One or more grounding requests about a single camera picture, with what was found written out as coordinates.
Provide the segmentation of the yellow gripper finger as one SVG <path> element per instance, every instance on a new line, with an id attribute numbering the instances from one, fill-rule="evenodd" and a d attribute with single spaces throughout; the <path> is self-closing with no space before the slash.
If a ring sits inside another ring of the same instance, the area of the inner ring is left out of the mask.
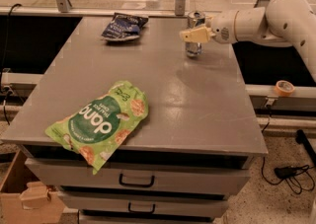
<path id="1" fill-rule="evenodd" d="M 200 25 L 192 29 L 180 31 L 180 38 L 184 42 L 206 43 L 209 42 L 214 36 L 215 33 L 212 31 L 212 29 L 205 25 Z"/>

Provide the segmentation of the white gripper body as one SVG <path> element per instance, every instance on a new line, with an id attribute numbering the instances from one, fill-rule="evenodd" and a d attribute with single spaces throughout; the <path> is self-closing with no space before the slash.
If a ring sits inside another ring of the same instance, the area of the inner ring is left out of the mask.
<path id="1" fill-rule="evenodd" d="M 211 16 L 206 21 L 206 26 L 210 28 L 210 37 L 219 43 L 235 43 L 235 20 L 237 10 L 223 11 Z"/>

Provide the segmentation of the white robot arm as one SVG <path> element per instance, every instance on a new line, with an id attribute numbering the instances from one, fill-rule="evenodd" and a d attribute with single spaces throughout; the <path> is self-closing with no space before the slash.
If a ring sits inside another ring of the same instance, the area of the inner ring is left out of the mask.
<path id="1" fill-rule="evenodd" d="M 316 80 L 316 15 L 307 0 L 271 0 L 266 7 L 229 10 L 204 24 L 180 31 L 184 42 L 251 41 L 276 47 L 293 46 Z"/>

